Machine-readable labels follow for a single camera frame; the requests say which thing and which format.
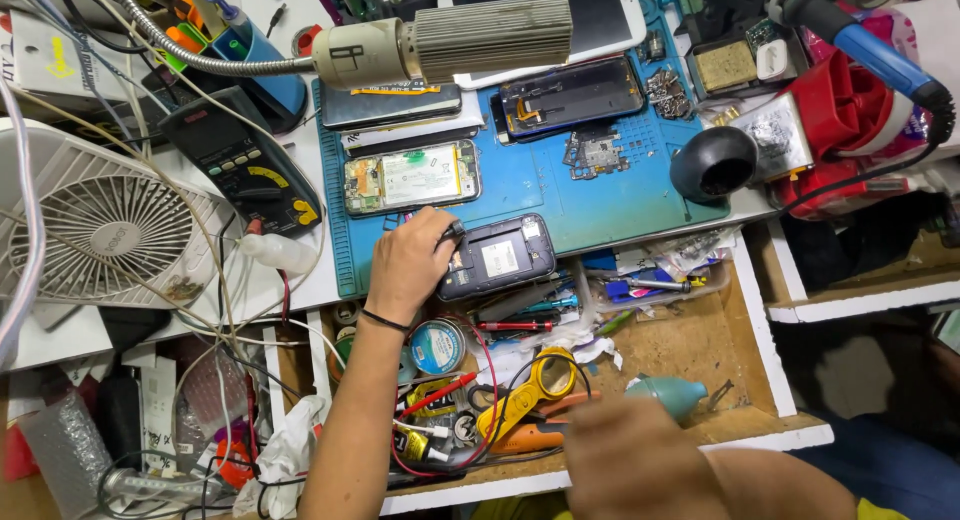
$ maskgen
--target orange pliers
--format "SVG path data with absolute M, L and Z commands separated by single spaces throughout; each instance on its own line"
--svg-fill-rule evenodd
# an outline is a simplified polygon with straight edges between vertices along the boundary
M 593 399 L 600 398 L 599 391 L 593 391 Z M 586 392 L 568 394 L 559 400 L 538 403 L 527 416 L 542 419 L 539 422 L 518 424 L 510 428 L 490 448 L 492 455 L 516 455 L 552 449 L 564 444 L 567 421 L 548 418 L 550 415 L 571 406 L 587 402 Z

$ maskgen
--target soldering sponge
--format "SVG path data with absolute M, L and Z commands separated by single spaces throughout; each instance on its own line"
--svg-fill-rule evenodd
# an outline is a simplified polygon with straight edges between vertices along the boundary
M 757 79 L 757 63 L 746 40 L 701 53 L 694 60 L 708 93 Z

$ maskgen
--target white tablet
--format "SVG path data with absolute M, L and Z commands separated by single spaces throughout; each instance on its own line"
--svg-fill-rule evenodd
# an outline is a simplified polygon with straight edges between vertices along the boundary
M 498 0 L 438 0 L 437 6 L 461 6 Z M 582 63 L 603 55 L 633 48 L 643 42 L 647 28 L 637 0 L 569 0 L 573 17 L 573 38 L 569 63 Z M 503 72 L 457 74 L 463 89 L 479 89 L 525 75 L 548 71 L 555 66 L 534 66 Z

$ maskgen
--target magnifying glass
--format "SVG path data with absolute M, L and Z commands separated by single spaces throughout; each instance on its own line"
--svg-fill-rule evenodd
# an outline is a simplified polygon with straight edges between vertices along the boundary
M 541 400 L 559 400 L 573 391 L 574 386 L 577 385 L 576 362 L 573 360 L 573 354 L 562 347 L 548 347 L 539 352 L 537 357 L 548 354 L 560 355 L 563 358 L 546 356 L 537 360 L 530 369 L 530 379 L 510 392 L 509 397 L 501 398 L 495 406 L 480 413 L 477 417 L 477 431 L 481 436 L 485 439 L 488 437 L 487 433 L 491 431 L 491 420 L 493 420 L 493 430 L 497 430 L 498 421 L 493 419 L 494 414 L 499 419 L 501 411 L 506 410 L 499 432 L 499 436 L 503 437 Z

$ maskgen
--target white fan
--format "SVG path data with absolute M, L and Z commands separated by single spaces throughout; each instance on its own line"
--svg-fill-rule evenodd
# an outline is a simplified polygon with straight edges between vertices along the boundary
M 33 179 L 43 222 L 57 233 L 186 304 L 213 278 L 213 253 L 186 203 L 146 166 L 41 122 L 27 120 Z M 0 119 L 0 155 L 16 173 L 16 142 Z M 223 198 L 174 181 L 217 233 L 233 212 Z M 23 215 L 17 178 L 0 179 L 0 208 Z M 0 219 L 0 298 L 10 298 L 27 261 L 26 227 Z M 37 301 L 171 308 L 98 260 L 47 237 Z

